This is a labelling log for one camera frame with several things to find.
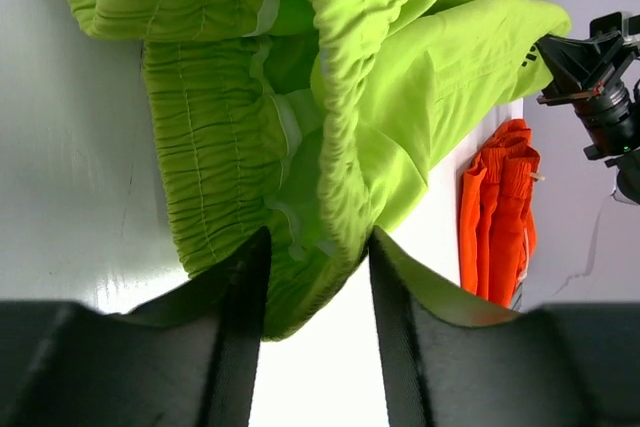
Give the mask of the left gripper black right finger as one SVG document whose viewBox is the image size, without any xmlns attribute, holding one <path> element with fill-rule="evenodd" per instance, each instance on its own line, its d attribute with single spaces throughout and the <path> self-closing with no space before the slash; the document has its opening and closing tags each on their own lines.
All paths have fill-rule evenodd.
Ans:
<svg viewBox="0 0 640 427">
<path fill-rule="evenodd" d="M 461 289 L 380 228 L 368 241 L 393 426 L 635 426 L 639 307 L 519 313 Z"/>
</svg>

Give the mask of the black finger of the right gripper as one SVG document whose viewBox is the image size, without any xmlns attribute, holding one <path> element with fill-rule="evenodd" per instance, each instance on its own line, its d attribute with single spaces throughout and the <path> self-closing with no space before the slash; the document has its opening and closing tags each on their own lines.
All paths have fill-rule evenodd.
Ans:
<svg viewBox="0 0 640 427">
<path fill-rule="evenodd" d="M 552 74 L 538 103 L 566 105 L 610 98 L 619 101 L 628 89 L 621 77 L 630 65 L 630 46 L 620 31 L 586 40 L 546 35 L 536 49 Z"/>
</svg>

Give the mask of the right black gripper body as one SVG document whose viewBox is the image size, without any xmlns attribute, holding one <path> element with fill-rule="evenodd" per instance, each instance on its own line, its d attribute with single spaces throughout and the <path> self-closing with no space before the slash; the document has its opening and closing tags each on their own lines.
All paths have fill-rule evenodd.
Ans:
<svg viewBox="0 0 640 427">
<path fill-rule="evenodd" d="M 574 103 L 574 111 L 592 141 L 584 148 L 588 160 L 620 156 L 639 147 L 639 100 L 632 100 L 622 81 L 601 95 Z"/>
</svg>

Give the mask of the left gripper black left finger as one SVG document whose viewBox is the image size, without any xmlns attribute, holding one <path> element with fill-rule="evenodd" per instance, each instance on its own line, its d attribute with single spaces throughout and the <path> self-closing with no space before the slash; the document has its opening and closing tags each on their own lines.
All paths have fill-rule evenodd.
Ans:
<svg viewBox="0 0 640 427">
<path fill-rule="evenodd" d="M 206 272 L 127 314 L 1 305 L 5 426 L 245 426 L 271 267 L 258 229 Z"/>
</svg>

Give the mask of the orange shorts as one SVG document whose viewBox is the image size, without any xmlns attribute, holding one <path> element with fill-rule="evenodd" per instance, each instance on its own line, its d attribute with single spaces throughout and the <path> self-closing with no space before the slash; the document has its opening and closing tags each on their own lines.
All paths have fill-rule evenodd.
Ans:
<svg viewBox="0 0 640 427">
<path fill-rule="evenodd" d="M 461 287 L 508 307 L 536 249 L 532 210 L 540 154 L 522 119 L 503 123 L 461 176 Z"/>
</svg>

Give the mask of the lime green shorts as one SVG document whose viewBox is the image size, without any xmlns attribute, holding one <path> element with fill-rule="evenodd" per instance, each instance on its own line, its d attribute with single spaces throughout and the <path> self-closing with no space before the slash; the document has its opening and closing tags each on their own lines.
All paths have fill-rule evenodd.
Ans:
<svg viewBox="0 0 640 427">
<path fill-rule="evenodd" d="M 267 227 L 263 338 L 298 331 L 497 105 L 546 87 L 540 0 L 67 0 L 140 41 L 173 241 L 197 276 Z"/>
</svg>

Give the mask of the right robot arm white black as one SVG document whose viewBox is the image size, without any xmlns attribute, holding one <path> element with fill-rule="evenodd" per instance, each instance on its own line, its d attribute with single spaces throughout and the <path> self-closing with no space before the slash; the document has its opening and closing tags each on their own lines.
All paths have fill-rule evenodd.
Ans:
<svg viewBox="0 0 640 427">
<path fill-rule="evenodd" d="M 639 59 L 639 45 L 610 32 L 586 40 L 546 35 L 536 43 L 551 83 L 537 102 L 570 105 L 586 129 L 590 161 L 617 170 L 616 191 L 639 203 L 639 85 L 622 80 Z"/>
</svg>

